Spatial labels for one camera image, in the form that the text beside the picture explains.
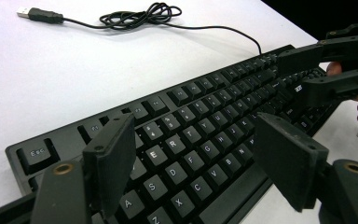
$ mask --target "usb cable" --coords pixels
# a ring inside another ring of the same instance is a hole
[[[31,21],[42,21],[47,23],[63,23],[64,21],[73,22],[82,26],[89,27],[91,29],[113,29],[118,31],[129,31],[133,30],[145,23],[155,24],[155,25],[166,25],[171,26],[178,29],[186,29],[186,30],[204,30],[204,29],[225,29],[229,31],[233,31],[237,34],[243,35],[246,38],[252,40],[258,48],[259,54],[261,54],[261,47],[258,42],[246,35],[245,33],[238,31],[236,29],[226,27],[226,26],[199,26],[199,27],[188,27],[188,26],[180,26],[170,24],[169,21],[172,17],[177,17],[182,14],[182,9],[179,7],[168,6],[165,3],[154,3],[150,6],[147,11],[142,12],[129,12],[129,11],[119,11],[111,14],[106,14],[100,17],[100,22],[104,25],[95,26],[86,24],[81,21],[75,21],[72,19],[65,18],[62,14],[41,10],[36,7],[21,7],[17,11],[17,15],[19,17],[27,18]]]

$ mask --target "key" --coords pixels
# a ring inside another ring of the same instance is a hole
[[[177,106],[184,105],[191,100],[187,93],[180,87],[169,91],[168,95]]]
[[[139,130],[139,134],[150,147],[158,143],[164,137],[164,134],[156,122],[146,124]]]
[[[220,107],[222,107],[222,103],[216,98],[215,95],[207,96],[203,99],[205,104],[209,107],[211,112],[214,112],[218,110]]]
[[[224,132],[217,134],[212,140],[222,154],[233,147],[233,142]]]
[[[178,135],[174,135],[163,143],[164,151],[172,159],[177,159],[186,150],[185,144],[182,143]]]
[[[226,129],[226,133],[233,141],[234,145],[237,145],[237,143],[243,141],[243,139],[246,137],[244,132],[236,124],[229,126]]]
[[[153,118],[167,113],[170,109],[162,102],[162,100],[158,96],[154,96],[144,102],[144,106],[147,111],[150,112]]]
[[[181,137],[187,148],[193,148],[202,140],[201,135],[193,126],[184,129],[181,132]]]
[[[169,114],[161,119],[158,119],[157,123],[167,136],[171,136],[181,129],[179,121],[173,116],[173,114]]]
[[[190,176],[196,175],[205,164],[196,151],[187,153],[183,159],[184,162],[182,164]]]
[[[83,125],[77,127],[77,130],[80,132],[81,137],[84,142],[88,144],[100,130],[103,128],[103,125],[98,119],[88,120]]]
[[[215,161],[215,159],[217,159],[220,152],[217,150],[217,147],[210,140],[208,140],[200,146],[199,154],[205,163],[211,164]]]
[[[128,110],[130,110],[135,117],[135,125],[145,123],[152,118],[142,104],[131,105]]]
[[[205,139],[212,136],[216,131],[215,127],[208,119],[203,119],[196,123],[195,128],[197,129],[197,131],[199,131],[199,134]]]
[[[149,148],[145,152],[145,154],[146,154],[145,160],[153,170],[157,170],[165,162],[168,161],[167,156],[161,150],[161,147],[159,147],[159,145]]]
[[[235,159],[232,153],[226,155],[219,164],[229,178],[232,178],[241,168],[241,164]]]
[[[194,210],[195,206],[182,190],[171,198],[170,208],[172,209],[175,219],[182,223],[183,219]]]
[[[220,88],[226,86],[225,82],[224,82],[223,79],[221,78],[221,75],[218,74],[218,73],[213,73],[213,74],[211,74],[211,75],[209,76],[209,78],[210,78],[211,80],[213,80],[214,83],[216,83],[217,89],[220,89]]]
[[[161,201],[168,192],[158,175],[153,175],[144,182],[144,195],[151,203]]]
[[[211,187],[209,187],[202,176],[191,182],[190,186],[187,188],[187,192],[196,205],[201,205],[213,193]]]
[[[238,111],[232,105],[226,106],[222,111],[230,123],[240,117],[240,113],[238,113]]]
[[[196,116],[187,106],[183,107],[182,109],[178,109],[175,112],[175,116],[184,127],[187,127],[196,121]]]
[[[17,152],[24,173],[33,174],[58,161],[57,152],[49,138],[22,147]]]
[[[226,173],[218,164],[211,167],[204,177],[214,192],[217,192],[220,188],[222,188],[228,180]]]
[[[133,189],[121,197],[120,210],[127,220],[131,220],[140,215],[145,210],[145,206]]]
[[[216,113],[212,114],[210,116],[210,119],[216,130],[222,130],[228,125],[228,120],[220,111],[217,111]]]
[[[187,174],[179,162],[174,162],[172,165],[165,168],[165,179],[172,189],[178,189],[187,179]]]
[[[202,90],[196,83],[192,82],[184,86],[184,90],[191,100],[197,99],[202,96]]]
[[[210,93],[211,91],[215,90],[215,86],[217,87],[217,85],[215,85],[214,83],[212,83],[210,80],[208,80],[208,78],[203,77],[200,81],[199,84],[203,87],[203,89],[205,89],[204,93]]]
[[[205,103],[203,103],[202,101],[197,101],[196,103],[190,105],[189,107],[191,111],[193,111],[197,119],[203,119],[210,114],[210,110],[208,106],[206,106]]]
[[[158,208],[147,217],[149,224],[173,224],[163,207]]]
[[[252,162],[253,154],[251,150],[249,150],[249,148],[244,144],[237,146],[233,151],[233,155],[235,158],[237,158],[242,167],[247,166]]]

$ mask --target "function key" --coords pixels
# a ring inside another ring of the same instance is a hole
[[[203,90],[195,82],[185,85],[183,89],[192,100],[201,97],[203,93]]]
[[[191,100],[187,93],[180,87],[169,91],[168,95],[177,106],[184,105]]]
[[[203,77],[202,79],[200,79],[200,81],[197,81],[196,83],[199,83],[203,87],[205,93],[210,93],[217,88],[217,85],[214,83],[214,81],[211,81],[206,77]]]
[[[209,78],[210,78],[211,80],[213,80],[214,83],[216,83],[217,89],[220,89],[220,88],[226,86],[226,84],[225,84],[225,82],[223,81],[221,75],[218,74],[218,73],[213,73],[213,74],[211,74],[211,75],[209,76]]]
[[[84,142],[88,144],[100,130],[103,128],[103,125],[98,119],[88,120],[83,125],[77,127],[77,130],[80,132]]]
[[[147,112],[142,104],[131,105],[129,108],[123,110],[124,113],[131,112],[135,117],[135,125],[145,123],[152,119],[152,116]]]
[[[164,104],[164,102],[158,96],[154,96],[148,99],[147,101],[145,101],[144,106],[153,117],[157,117],[161,114],[170,111],[170,109]]]
[[[240,76],[231,68],[225,69],[222,74],[229,82],[234,82],[240,78]]]

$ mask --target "keycap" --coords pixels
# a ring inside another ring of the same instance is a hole
[[[147,112],[141,103],[131,105],[128,110],[125,109],[123,112],[131,112],[133,114],[135,117],[135,125],[145,123],[152,118],[152,116],[149,114],[149,112]]]
[[[158,119],[157,123],[167,136],[171,136],[181,129],[179,121],[173,116],[173,114],[169,114],[161,119]]]
[[[183,160],[184,161],[182,162],[182,164],[184,166],[184,169],[190,176],[198,174],[205,164],[199,154],[197,154],[197,152],[194,150],[187,153],[183,157]]]
[[[186,146],[176,134],[163,143],[164,152],[172,159],[178,158],[181,154],[186,152]]]
[[[150,147],[161,141],[164,137],[164,133],[158,127],[156,122],[146,124],[138,130],[138,133]]]
[[[163,207],[158,208],[152,214],[147,216],[150,224],[173,224],[171,218]]]
[[[214,192],[221,189],[228,181],[226,173],[222,170],[222,168],[220,168],[218,164],[212,166],[204,175],[204,177]]]
[[[101,131],[103,125],[98,119],[85,121],[82,125],[77,127],[84,142],[88,144]]]
[[[170,111],[170,109],[164,104],[159,96],[153,96],[152,98],[148,99],[144,102],[144,106],[152,115],[152,117],[157,117]]]
[[[247,166],[252,162],[253,154],[249,148],[244,145],[240,144],[233,150],[233,155],[237,160],[240,162],[242,166]]]
[[[186,218],[195,208],[194,204],[183,190],[173,196],[170,203],[172,213],[178,222],[183,222],[183,219]]]
[[[232,178],[241,168],[241,164],[232,153],[227,154],[219,164],[229,178]]]
[[[24,173],[40,171],[58,161],[57,153],[50,139],[39,140],[17,151]]]
[[[217,147],[211,142],[211,140],[206,141],[204,144],[200,146],[200,150],[198,151],[202,160],[207,164],[211,164],[217,156],[220,154]]]
[[[193,114],[193,112],[191,112],[191,110],[187,106],[178,109],[175,112],[175,116],[184,127],[187,127],[196,121],[196,116]]]
[[[201,135],[193,126],[184,129],[180,136],[187,148],[195,147],[202,140]]]
[[[145,209],[144,204],[134,189],[121,197],[119,207],[122,215],[127,220],[137,217]]]
[[[185,170],[177,161],[165,168],[164,174],[171,189],[178,189],[187,179]]]
[[[213,193],[211,187],[209,187],[202,176],[190,183],[190,186],[187,188],[187,192],[188,196],[195,205],[201,205]]]
[[[148,163],[149,167],[153,170],[157,170],[159,167],[161,167],[164,163],[168,161],[167,156],[161,150],[161,147],[159,147],[159,145],[149,148],[145,152],[145,154],[145,160]]]
[[[234,146],[231,139],[224,132],[217,134],[212,141],[222,154],[225,154]]]
[[[190,105],[189,108],[197,119],[203,119],[211,113],[208,106],[206,106],[202,101],[197,101],[196,103]]]
[[[167,193],[168,190],[158,175],[153,175],[144,182],[144,196],[151,203],[157,203]]]
[[[183,89],[187,93],[188,97],[191,98],[191,100],[197,99],[202,96],[202,89],[197,86],[195,82],[191,82],[185,85]]]
[[[184,105],[191,100],[187,93],[180,87],[169,91],[168,95],[177,106]]]

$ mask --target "keyboard frame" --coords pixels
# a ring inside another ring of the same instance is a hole
[[[268,54],[272,54],[272,53],[279,53],[288,49],[293,49],[294,47],[291,45],[287,45],[284,47],[281,47],[279,49],[275,49],[272,51],[269,51],[263,55],[268,55]],[[261,57],[263,55],[257,55],[254,56],[251,59],[247,59],[238,63],[244,63],[244,62],[249,62],[251,60],[254,60],[255,58]],[[175,86],[171,86],[167,89],[161,90],[161,91],[157,91],[154,93],[151,93],[149,95],[146,95],[142,98],[133,100],[131,102],[128,102],[124,105],[118,105],[116,107],[113,107],[111,109],[105,110],[104,112],[98,113],[96,115],[93,116],[89,116],[85,119],[70,123],[68,125],[62,126],[61,128],[52,130],[50,132],[47,133],[42,133],[38,136],[35,136],[33,138],[24,140],[22,142],[19,142],[17,144],[11,145],[9,147],[6,148],[6,154],[7,154],[7,158],[9,160],[11,169],[13,171],[13,174],[16,178],[16,181],[19,185],[19,188],[21,190],[22,195],[28,195],[33,193],[32,188],[30,186],[30,181],[34,180],[35,178],[41,178],[41,175],[43,174],[44,170],[46,169],[42,169],[38,172],[35,172],[33,174],[27,175],[21,165],[21,161],[19,159],[18,156],[18,150],[20,148],[22,148],[23,146],[30,146],[32,144],[37,144],[37,142],[43,142],[44,139],[51,139],[51,141],[54,143],[54,146],[57,150],[57,154],[60,157],[60,161],[67,161],[67,160],[81,160],[81,152],[82,150],[86,147],[86,143],[84,143],[83,138],[80,136],[80,133],[77,129],[78,126],[83,125],[87,122],[90,122],[91,120],[97,120],[97,119],[105,119],[105,118],[109,118],[112,119],[117,115],[121,115],[122,114],[122,110],[126,109],[129,107],[129,105],[133,105],[133,104],[137,104],[137,103],[141,103],[143,101],[146,101],[147,99],[149,99],[151,96],[159,96],[161,98],[161,100],[166,104],[166,106],[170,109],[169,112],[164,113],[160,116],[157,116],[155,118],[152,118],[148,121],[146,121],[145,123],[142,124],[138,124],[135,127],[135,130],[139,129],[140,127],[142,127],[143,125],[145,125],[148,122],[152,122],[155,121],[157,119],[160,119],[161,117],[173,113],[174,111],[176,111],[178,108],[181,108],[183,106],[187,106],[190,105],[192,103],[194,103],[194,101],[191,101],[187,104],[184,105],[180,105],[177,106],[170,98],[170,96],[167,94],[168,91],[171,91],[175,88],[178,87],[182,87],[187,83],[191,83],[195,80],[198,80],[202,77],[207,77],[210,74],[213,73],[220,73],[221,71],[231,67],[232,65],[235,65],[237,63],[234,64],[230,64],[226,67],[223,67],[221,69],[218,69],[216,71],[213,71],[212,73],[208,73],[202,76],[198,76],[198,77],[194,77],[188,81],[185,81],[183,83],[179,83]],[[228,84],[229,82],[222,76],[222,78],[224,79],[224,81]],[[209,94],[213,94],[217,91],[220,91],[222,89],[217,89],[215,91],[212,91]],[[309,136],[314,136],[316,134],[316,132],[323,126],[323,124],[326,122],[326,120],[331,116],[331,114],[335,111],[335,109],[337,108],[338,104],[336,105],[332,105],[319,119],[318,121],[316,121],[316,123],[312,126],[312,128],[308,131],[308,135]],[[239,223],[245,216],[246,214],[255,206],[255,204],[260,200],[260,198],[264,195],[264,193],[269,189],[269,187],[271,186],[272,182],[267,179],[267,181],[265,181],[260,188],[253,194],[253,196],[242,206],[242,208],[236,213],[236,215],[234,215],[231,220],[228,223]]]

